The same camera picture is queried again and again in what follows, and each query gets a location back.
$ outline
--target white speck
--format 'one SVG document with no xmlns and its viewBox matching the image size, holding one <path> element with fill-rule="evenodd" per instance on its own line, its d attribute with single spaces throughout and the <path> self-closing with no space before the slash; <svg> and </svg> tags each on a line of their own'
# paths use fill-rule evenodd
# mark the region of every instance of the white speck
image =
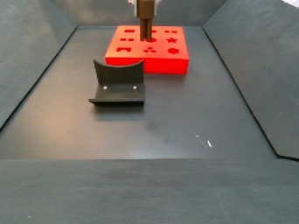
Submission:
<svg viewBox="0 0 299 224">
<path fill-rule="evenodd" d="M 208 145 L 209 145 L 209 147 L 212 148 L 212 146 L 211 146 L 211 141 L 208 141 Z"/>
</svg>

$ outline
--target star-shaped hole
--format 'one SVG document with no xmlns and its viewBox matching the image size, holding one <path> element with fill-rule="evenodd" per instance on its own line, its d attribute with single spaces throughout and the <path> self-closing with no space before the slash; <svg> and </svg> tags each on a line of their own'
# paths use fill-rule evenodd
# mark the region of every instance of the star-shaped hole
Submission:
<svg viewBox="0 0 299 224">
<path fill-rule="evenodd" d="M 167 41 L 168 41 L 168 43 L 176 43 L 177 39 L 176 38 L 168 38 Z"/>
</svg>

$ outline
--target red shape sorter block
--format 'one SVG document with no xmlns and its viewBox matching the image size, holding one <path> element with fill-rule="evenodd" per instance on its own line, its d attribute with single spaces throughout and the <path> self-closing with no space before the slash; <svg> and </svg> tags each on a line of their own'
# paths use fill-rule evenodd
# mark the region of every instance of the red shape sorter block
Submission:
<svg viewBox="0 0 299 224">
<path fill-rule="evenodd" d="M 105 61 L 125 66 L 144 60 L 145 74 L 187 74 L 189 54 L 181 27 L 154 26 L 152 41 L 140 41 L 138 26 L 118 26 Z"/>
</svg>

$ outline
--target black bracket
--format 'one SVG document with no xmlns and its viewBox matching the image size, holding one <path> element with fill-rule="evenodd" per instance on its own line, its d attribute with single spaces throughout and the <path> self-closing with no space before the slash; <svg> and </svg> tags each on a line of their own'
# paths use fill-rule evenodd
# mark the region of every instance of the black bracket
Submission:
<svg viewBox="0 0 299 224">
<path fill-rule="evenodd" d="M 108 66 L 93 60 L 97 93 L 93 104 L 144 103 L 144 62 L 129 66 Z"/>
</svg>

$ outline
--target dark gray surface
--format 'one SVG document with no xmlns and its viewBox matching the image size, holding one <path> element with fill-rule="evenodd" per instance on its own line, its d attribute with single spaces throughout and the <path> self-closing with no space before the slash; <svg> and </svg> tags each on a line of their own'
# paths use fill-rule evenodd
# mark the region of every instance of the dark gray surface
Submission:
<svg viewBox="0 0 299 224">
<path fill-rule="evenodd" d="M 299 10 L 228 0 L 204 29 L 276 153 L 299 158 Z"/>
<path fill-rule="evenodd" d="M 142 107 L 94 108 L 93 59 L 116 27 L 80 27 L 0 133 L 0 158 L 272 158 L 199 27 L 184 27 L 187 76 L 144 77 Z"/>
<path fill-rule="evenodd" d="M 0 0 L 0 128 L 74 28 L 48 0 Z"/>
<path fill-rule="evenodd" d="M 52 0 L 78 25 L 138 25 L 126 0 Z M 203 25 L 227 0 L 163 0 L 156 25 Z"/>
<path fill-rule="evenodd" d="M 299 164 L 277 160 L 0 162 L 10 223 L 295 224 Z"/>
</svg>

